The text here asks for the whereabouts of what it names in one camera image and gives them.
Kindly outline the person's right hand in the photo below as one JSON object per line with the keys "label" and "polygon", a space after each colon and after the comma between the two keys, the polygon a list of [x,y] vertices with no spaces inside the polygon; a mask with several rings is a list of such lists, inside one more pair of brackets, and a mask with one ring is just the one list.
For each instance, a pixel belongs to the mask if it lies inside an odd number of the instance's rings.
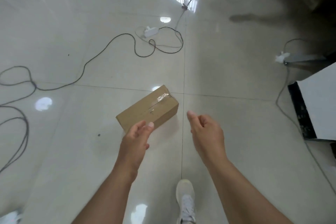
{"label": "person's right hand", "polygon": [[198,117],[199,129],[191,130],[195,149],[207,168],[220,169],[228,162],[223,130],[211,116],[202,114]]}

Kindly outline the person's left hand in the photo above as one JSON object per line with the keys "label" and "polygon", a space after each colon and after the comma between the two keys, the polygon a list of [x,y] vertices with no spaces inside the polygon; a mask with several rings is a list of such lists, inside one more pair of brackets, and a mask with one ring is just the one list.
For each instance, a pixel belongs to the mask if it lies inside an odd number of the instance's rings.
{"label": "person's left hand", "polygon": [[139,167],[149,149],[148,140],[141,139],[141,128],[147,125],[145,120],[134,124],[122,138],[119,154],[115,163],[117,170],[126,174],[133,182]]}

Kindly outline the person's left forearm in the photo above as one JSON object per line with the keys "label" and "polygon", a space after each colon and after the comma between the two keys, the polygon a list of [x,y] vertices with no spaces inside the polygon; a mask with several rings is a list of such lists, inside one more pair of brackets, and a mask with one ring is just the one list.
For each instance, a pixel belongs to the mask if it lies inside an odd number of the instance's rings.
{"label": "person's left forearm", "polygon": [[138,170],[116,164],[71,224],[122,224]]}

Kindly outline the person's right forearm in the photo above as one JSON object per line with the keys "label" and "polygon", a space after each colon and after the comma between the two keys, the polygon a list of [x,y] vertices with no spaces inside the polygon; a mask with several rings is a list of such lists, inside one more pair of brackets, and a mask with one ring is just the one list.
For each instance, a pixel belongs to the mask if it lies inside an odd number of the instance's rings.
{"label": "person's right forearm", "polygon": [[293,224],[228,159],[205,164],[229,224]]}

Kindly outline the taped brown cardboard box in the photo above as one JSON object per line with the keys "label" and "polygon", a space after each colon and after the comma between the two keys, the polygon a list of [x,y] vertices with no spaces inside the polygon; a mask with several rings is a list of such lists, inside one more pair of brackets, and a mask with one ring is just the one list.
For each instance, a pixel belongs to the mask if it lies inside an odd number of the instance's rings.
{"label": "taped brown cardboard box", "polygon": [[154,128],[170,120],[177,114],[179,102],[172,96],[165,85],[157,88],[116,116],[124,132],[139,121],[153,122]]}

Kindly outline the person's white right shoe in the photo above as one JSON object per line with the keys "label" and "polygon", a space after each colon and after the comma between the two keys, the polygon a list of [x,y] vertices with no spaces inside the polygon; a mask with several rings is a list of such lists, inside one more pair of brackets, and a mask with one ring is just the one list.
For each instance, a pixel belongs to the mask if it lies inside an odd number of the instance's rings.
{"label": "person's white right shoe", "polygon": [[176,187],[176,200],[179,205],[177,224],[196,224],[195,192],[188,179],[182,179]]}

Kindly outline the person's white shoe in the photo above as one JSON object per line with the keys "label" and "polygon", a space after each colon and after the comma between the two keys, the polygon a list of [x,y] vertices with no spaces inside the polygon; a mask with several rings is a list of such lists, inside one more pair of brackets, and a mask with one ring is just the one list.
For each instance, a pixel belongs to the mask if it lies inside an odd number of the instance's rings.
{"label": "person's white shoe", "polygon": [[0,224],[20,224],[22,221],[22,210],[17,209],[0,216]]}
{"label": "person's white shoe", "polygon": [[177,224],[196,224],[195,192],[188,179],[182,179],[176,187],[176,200],[179,205]]}

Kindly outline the white power strip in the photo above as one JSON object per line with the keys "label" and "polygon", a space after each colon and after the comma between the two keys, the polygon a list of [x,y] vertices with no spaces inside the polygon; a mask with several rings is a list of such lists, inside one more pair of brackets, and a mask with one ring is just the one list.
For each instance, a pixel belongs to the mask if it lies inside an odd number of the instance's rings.
{"label": "white power strip", "polygon": [[147,27],[145,27],[145,29],[143,31],[143,36],[145,38],[150,38],[150,37],[158,34],[158,32],[159,32],[159,28],[147,26]]}

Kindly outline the white plug adapter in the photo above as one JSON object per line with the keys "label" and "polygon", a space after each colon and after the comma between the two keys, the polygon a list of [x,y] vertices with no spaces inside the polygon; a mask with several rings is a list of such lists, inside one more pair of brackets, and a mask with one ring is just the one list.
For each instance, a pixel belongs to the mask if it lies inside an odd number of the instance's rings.
{"label": "white plug adapter", "polygon": [[289,52],[281,51],[280,54],[275,57],[275,62],[285,64],[286,58],[288,58],[289,56],[290,56]]}

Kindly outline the white board with black edge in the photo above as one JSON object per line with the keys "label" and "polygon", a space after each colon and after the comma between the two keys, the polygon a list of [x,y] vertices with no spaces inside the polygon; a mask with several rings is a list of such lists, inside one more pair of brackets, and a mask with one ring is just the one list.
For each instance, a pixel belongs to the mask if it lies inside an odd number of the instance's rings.
{"label": "white board with black edge", "polygon": [[304,139],[336,142],[336,62],[288,91]]}

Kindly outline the person's white left shoe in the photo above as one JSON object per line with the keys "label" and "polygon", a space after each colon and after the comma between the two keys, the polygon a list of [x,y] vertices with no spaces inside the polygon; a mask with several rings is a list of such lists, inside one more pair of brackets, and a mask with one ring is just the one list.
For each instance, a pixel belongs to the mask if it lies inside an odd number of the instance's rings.
{"label": "person's white left shoe", "polygon": [[20,224],[22,221],[22,210],[17,209],[0,216],[0,224]]}

